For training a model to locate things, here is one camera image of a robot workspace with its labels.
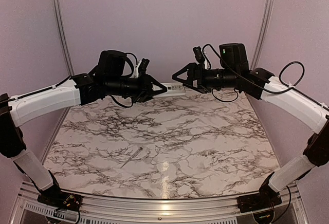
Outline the white remote control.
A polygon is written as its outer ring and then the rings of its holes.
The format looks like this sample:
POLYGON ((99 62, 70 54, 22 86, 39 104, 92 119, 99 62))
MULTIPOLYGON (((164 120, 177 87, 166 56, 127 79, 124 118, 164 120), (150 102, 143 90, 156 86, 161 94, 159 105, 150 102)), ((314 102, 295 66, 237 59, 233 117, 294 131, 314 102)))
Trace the white remote control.
POLYGON ((161 94, 154 95, 153 98, 166 98, 166 97, 178 97, 185 96, 186 90, 182 83, 179 82, 168 82, 161 83, 161 85, 167 88, 167 91, 161 94))

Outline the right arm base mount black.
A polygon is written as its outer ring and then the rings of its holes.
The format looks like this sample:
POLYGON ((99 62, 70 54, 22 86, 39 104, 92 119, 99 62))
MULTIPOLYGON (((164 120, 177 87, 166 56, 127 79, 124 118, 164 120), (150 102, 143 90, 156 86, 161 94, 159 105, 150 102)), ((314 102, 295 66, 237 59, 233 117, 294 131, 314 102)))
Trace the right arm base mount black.
POLYGON ((279 194, 269 196, 265 193, 255 193, 237 198, 237 206, 241 213, 272 208, 282 203, 279 194))

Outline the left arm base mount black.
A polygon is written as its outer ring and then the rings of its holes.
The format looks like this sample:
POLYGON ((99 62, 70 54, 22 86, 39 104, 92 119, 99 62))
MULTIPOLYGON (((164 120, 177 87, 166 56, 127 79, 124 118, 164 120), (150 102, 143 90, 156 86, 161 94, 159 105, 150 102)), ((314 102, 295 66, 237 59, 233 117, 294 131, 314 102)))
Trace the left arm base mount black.
POLYGON ((38 196, 38 202, 56 207, 59 210, 70 210, 77 212, 81 206, 82 196, 67 192, 41 194, 38 196))

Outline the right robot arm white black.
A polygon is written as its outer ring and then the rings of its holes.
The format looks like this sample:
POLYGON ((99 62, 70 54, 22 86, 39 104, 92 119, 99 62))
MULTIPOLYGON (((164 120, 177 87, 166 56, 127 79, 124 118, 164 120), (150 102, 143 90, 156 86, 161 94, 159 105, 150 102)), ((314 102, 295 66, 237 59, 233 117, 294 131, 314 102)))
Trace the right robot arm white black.
POLYGON ((312 132, 300 154, 269 175, 255 195, 260 208, 271 203, 291 182, 302 178, 315 167, 328 163, 328 106, 307 96, 294 84, 284 83, 281 76, 264 69, 251 70, 242 43, 221 44, 213 50, 221 68, 212 68, 204 47, 193 48, 196 61, 172 75, 183 86, 206 94, 225 88, 269 104, 284 117, 297 119, 312 132))

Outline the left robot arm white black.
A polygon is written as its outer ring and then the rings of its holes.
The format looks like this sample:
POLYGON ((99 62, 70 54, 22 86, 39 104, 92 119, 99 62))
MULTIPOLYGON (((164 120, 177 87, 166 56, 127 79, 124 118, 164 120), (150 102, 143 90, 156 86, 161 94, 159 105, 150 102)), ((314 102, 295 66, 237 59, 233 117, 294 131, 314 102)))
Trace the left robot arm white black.
POLYGON ((77 195, 64 193, 53 173, 24 141, 24 126, 45 122, 37 138, 49 138, 61 111, 91 104, 97 100, 120 96, 131 104, 142 103, 167 92, 167 87, 147 74, 148 59, 132 63, 130 53, 116 50, 101 52, 98 64, 88 73, 67 77, 60 83, 23 95, 1 95, 1 155, 9 158, 39 192, 39 199, 54 206, 78 202, 77 195))

